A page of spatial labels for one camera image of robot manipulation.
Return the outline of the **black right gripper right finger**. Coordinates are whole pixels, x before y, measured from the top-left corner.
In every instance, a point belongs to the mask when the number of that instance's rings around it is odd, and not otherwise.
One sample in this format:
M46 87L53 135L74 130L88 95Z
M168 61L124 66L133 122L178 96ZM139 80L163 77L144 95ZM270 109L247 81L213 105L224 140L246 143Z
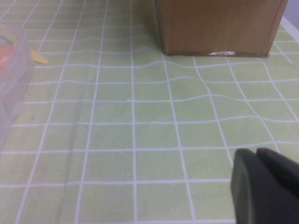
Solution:
M299 165L268 148L256 151L257 210L299 209Z

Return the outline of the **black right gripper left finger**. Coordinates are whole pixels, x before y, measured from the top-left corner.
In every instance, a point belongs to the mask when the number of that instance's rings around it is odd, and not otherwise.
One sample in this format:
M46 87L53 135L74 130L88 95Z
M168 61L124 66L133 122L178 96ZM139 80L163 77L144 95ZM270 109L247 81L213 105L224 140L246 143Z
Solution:
M237 149L231 177L231 194L238 224L297 224L299 210L257 210L256 174L258 168L256 152Z

